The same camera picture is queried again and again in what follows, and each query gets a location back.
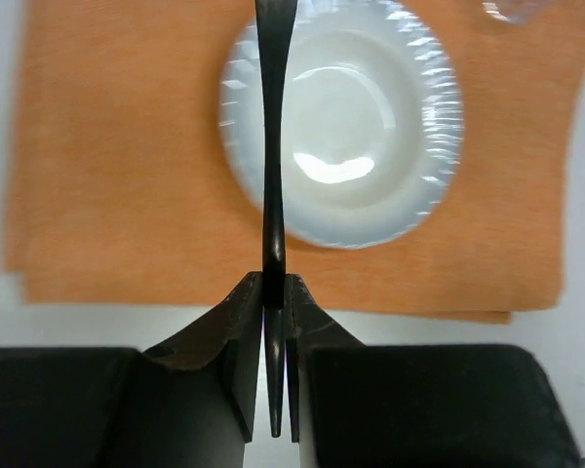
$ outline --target orange placemat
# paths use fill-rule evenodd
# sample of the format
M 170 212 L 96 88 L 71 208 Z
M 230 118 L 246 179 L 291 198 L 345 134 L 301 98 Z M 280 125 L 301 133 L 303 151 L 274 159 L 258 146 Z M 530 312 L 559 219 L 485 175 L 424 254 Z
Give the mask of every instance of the orange placemat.
M 462 165 L 387 245 L 291 240 L 326 308 L 506 321 L 562 287 L 565 156 L 585 71 L 585 0 L 532 23 L 411 0 L 455 65 Z M 252 1 L 29 3 L 5 263 L 29 301 L 205 303 L 260 265 L 260 216 L 216 133 L 218 78 Z

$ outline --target white table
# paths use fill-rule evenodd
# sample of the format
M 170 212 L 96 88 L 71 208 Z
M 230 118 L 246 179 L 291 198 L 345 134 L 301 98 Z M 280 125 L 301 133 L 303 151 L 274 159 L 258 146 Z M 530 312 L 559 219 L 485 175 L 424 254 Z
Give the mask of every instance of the white table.
M 21 36 L 20 0 L 0 0 L 0 215 L 7 171 L 10 108 Z M 518 314 L 510 327 L 334 313 L 367 343 L 515 343 L 533 352 L 550 375 L 585 456 L 585 90 L 569 158 L 566 220 L 567 287 L 554 310 Z M 18 278 L 0 275 L 0 345 L 130 345 L 145 348 L 203 313 L 195 307 L 25 306 Z M 268 436 L 264 375 L 258 382 L 255 442 L 246 466 L 298 467 L 289 433 Z

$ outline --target black object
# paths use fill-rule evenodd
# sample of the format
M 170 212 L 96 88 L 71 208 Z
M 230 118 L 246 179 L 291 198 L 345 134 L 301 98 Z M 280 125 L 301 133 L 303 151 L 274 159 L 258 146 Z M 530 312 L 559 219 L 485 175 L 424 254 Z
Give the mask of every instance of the black object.
M 264 282 L 264 351 L 271 434 L 282 430 L 284 397 L 284 277 L 286 244 L 282 203 L 281 134 L 284 77 L 293 35 L 296 0 L 255 0 L 264 106 L 264 213 L 262 275 Z
M 241 468 L 252 439 L 261 273 L 140 354 L 0 349 L 0 467 Z M 303 467 L 578 467 L 548 380 L 504 345 L 368 347 L 285 282 Z

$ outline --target transparent plastic cup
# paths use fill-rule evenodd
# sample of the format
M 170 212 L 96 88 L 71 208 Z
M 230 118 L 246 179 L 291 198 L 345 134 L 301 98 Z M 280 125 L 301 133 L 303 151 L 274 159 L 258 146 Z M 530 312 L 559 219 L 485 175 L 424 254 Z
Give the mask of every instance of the transparent plastic cup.
M 554 0 L 495 0 L 483 2 L 486 13 L 496 20 L 524 24 Z

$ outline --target white bowl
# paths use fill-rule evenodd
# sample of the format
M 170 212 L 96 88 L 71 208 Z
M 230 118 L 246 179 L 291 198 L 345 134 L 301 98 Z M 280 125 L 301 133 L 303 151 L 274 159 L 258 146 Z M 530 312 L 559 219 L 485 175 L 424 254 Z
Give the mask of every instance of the white bowl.
M 287 231 L 359 249 L 418 225 L 458 165 L 462 100 L 438 39 L 403 5 L 298 4 L 284 92 L 282 184 Z M 261 206 L 264 134 L 255 25 L 221 80 L 227 159 Z

